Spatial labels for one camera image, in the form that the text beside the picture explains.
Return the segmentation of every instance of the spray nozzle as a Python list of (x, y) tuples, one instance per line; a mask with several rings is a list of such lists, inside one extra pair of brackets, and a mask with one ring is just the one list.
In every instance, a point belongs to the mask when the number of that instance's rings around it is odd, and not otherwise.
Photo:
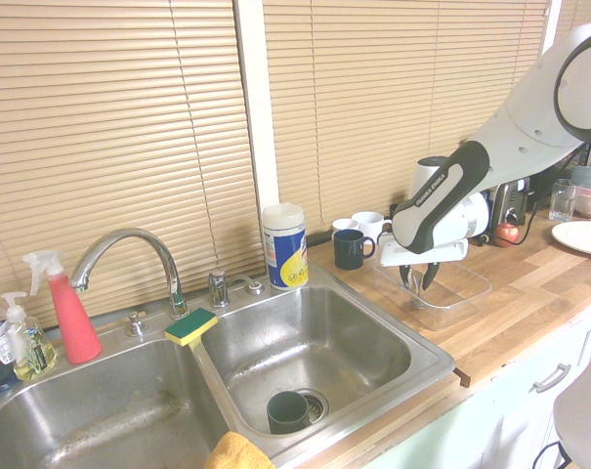
[(36, 295), (41, 285), (41, 274), (47, 271), (49, 276), (56, 276), (64, 272), (61, 265), (63, 254), (59, 251), (34, 251), (23, 256), (23, 261), (30, 264), (32, 269), (32, 285), (30, 295)]
[(25, 311), (15, 302), (15, 299), (22, 298), (27, 295), (28, 294), (24, 293), (23, 291), (12, 291), (2, 295), (2, 298), (4, 298), (9, 304), (9, 308), (6, 310), (6, 317), (9, 322), (17, 322), (18, 320), (25, 318)]

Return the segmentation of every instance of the dish towel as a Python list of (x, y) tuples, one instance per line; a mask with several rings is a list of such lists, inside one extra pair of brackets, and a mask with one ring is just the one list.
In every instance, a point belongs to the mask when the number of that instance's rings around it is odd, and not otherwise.
[(211, 452), (204, 469), (275, 469), (275, 466), (245, 437), (228, 432)]

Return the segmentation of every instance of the red apple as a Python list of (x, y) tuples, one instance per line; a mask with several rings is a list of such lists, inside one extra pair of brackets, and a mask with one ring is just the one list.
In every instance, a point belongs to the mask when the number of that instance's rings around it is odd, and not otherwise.
[(507, 241), (517, 242), (519, 235), (519, 227), (511, 223), (501, 223), (494, 230), (494, 243), (501, 247), (513, 246), (514, 244)]

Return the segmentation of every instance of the white plate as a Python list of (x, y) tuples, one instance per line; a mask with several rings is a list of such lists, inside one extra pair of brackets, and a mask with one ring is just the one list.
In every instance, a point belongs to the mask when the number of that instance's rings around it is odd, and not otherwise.
[(551, 235), (564, 246), (591, 254), (591, 222), (568, 222), (556, 225)]

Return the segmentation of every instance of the stainless steel sink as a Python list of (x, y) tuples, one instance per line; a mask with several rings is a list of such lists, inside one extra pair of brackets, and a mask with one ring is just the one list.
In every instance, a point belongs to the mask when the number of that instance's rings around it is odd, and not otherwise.
[(203, 343), (245, 422), (266, 434), (267, 402), (279, 391), (306, 390), (322, 414), (333, 414), (411, 363), (408, 345), (390, 328), (320, 287), (223, 315)]
[(201, 469), (228, 431), (190, 349), (172, 342), (56, 373), (0, 402), (0, 469)]
[[(143, 337), (101, 334), (104, 352), (0, 395), (0, 469), (202, 468), (230, 429), (291, 468), (452, 372), (454, 362), (315, 264), (307, 286), (256, 296), (231, 289), (202, 343), (164, 339), (168, 310)], [(309, 400), (314, 423), (270, 435), (282, 390)]]

